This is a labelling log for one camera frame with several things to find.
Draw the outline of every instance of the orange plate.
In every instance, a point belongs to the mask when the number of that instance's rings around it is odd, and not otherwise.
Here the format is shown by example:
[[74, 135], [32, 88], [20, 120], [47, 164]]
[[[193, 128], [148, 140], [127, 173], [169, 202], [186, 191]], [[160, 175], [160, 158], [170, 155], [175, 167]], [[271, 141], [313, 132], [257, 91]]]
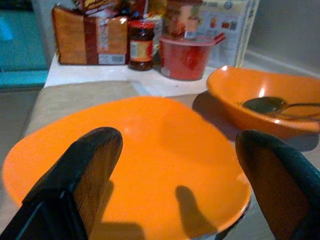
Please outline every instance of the orange plate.
[[[224, 66], [207, 80], [209, 92], [222, 101], [229, 117], [240, 129], [257, 129], [280, 138], [320, 132], [320, 124], [312, 121], [285, 120], [251, 111], [242, 106], [250, 99], [275, 96], [290, 103], [320, 103], [320, 80], [267, 73]], [[319, 107], [293, 107], [284, 113], [292, 115], [320, 115]]]
[[250, 186], [225, 136], [160, 97], [94, 106], [22, 139], [3, 167], [13, 199], [20, 203], [73, 141], [102, 126], [120, 130], [123, 150], [90, 239], [182, 240], [220, 232], [244, 212]]

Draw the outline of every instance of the red container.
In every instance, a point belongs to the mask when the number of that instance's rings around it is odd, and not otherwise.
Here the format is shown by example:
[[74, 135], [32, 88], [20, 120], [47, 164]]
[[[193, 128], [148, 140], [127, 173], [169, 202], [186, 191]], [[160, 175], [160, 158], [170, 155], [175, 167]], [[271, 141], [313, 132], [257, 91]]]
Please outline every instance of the red container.
[[177, 80], [199, 80], [202, 78], [216, 39], [197, 37], [175, 40], [160, 38], [161, 73]]

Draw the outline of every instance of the red jar lid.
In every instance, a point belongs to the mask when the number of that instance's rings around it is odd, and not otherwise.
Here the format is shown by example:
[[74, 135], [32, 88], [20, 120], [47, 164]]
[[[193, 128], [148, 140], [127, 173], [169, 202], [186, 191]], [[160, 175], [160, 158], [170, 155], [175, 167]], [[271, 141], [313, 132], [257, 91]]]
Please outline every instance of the red jar lid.
[[154, 29], [155, 26], [152, 21], [132, 20], [129, 22], [129, 28]]

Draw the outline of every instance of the spoon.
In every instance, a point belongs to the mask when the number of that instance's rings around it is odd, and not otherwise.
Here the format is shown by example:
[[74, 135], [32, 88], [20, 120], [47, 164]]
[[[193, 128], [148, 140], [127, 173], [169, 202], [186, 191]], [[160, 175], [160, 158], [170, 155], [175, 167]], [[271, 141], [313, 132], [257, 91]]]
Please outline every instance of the spoon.
[[281, 97], [263, 96], [245, 101], [243, 106], [259, 114], [279, 114], [292, 107], [320, 107], [320, 102], [298, 102], [289, 104]]

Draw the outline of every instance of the sauce jar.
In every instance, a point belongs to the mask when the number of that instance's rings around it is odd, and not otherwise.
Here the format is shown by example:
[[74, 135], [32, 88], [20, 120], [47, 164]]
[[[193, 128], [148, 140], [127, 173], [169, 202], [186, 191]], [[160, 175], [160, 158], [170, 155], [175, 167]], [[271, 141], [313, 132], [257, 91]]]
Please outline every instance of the sauce jar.
[[129, 68], [138, 71], [152, 69], [154, 28], [155, 24], [153, 22], [142, 20], [129, 22]]

